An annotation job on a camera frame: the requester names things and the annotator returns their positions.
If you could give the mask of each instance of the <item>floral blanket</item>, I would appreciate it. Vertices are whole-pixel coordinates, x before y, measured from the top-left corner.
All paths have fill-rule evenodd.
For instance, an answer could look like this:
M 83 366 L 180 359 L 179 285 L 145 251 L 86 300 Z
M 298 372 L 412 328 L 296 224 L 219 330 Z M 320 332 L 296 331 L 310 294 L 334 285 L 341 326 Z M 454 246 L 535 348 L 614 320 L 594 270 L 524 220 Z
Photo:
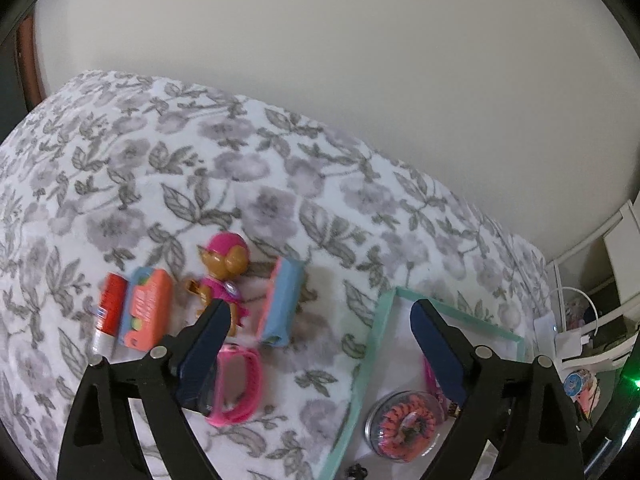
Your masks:
M 161 266 L 180 283 L 218 230 L 250 245 L 254 310 L 277 256 L 306 261 L 292 343 L 262 352 L 259 412 L 219 430 L 186 414 L 223 478 L 318 478 L 389 287 L 524 336 L 529 358 L 548 309 L 540 252 L 441 183 L 295 112 L 166 78 L 84 72 L 40 104 L 0 147 L 0 222 L 0 418 L 46 479 L 106 273 Z M 173 333 L 197 306 L 176 286 Z

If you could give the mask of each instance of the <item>small jar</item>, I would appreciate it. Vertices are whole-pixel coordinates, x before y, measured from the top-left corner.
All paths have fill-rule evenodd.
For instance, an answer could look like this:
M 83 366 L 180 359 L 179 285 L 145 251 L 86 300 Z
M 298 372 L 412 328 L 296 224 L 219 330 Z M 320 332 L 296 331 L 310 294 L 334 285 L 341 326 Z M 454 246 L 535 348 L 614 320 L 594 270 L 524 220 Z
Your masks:
M 365 440 L 379 456 L 394 462 L 411 462 L 433 449 L 437 427 L 445 417 L 440 403 L 424 392 L 396 392 L 370 410 Z

